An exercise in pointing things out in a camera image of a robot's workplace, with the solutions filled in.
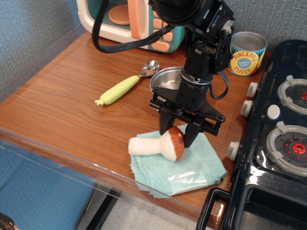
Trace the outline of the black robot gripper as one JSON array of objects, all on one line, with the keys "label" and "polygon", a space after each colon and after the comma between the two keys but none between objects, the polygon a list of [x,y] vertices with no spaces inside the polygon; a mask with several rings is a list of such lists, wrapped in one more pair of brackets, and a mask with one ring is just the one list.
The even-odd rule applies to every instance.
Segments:
[{"label": "black robot gripper", "polygon": [[212,74],[204,79],[197,79],[181,69],[180,75],[181,83],[177,94],[163,95],[163,91],[166,92],[167,89],[155,88],[150,106],[160,113],[160,135],[173,126],[175,119],[187,123],[184,144],[189,148],[199,132],[217,136],[225,116],[207,101],[208,92],[212,91]]}]

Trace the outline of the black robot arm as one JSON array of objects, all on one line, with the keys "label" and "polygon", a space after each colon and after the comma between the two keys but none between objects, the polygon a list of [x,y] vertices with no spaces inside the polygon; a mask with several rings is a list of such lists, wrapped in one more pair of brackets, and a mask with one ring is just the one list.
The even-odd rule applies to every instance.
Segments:
[{"label": "black robot arm", "polygon": [[177,89],[153,88],[151,106],[160,113],[160,133],[179,119],[187,124],[185,147],[199,133],[218,135],[225,116],[207,101],[213,95],[213,77],[229,66],[233,12],[222,0],[151,0],[150,6],[169,26],[184,26],[192,34]]}]

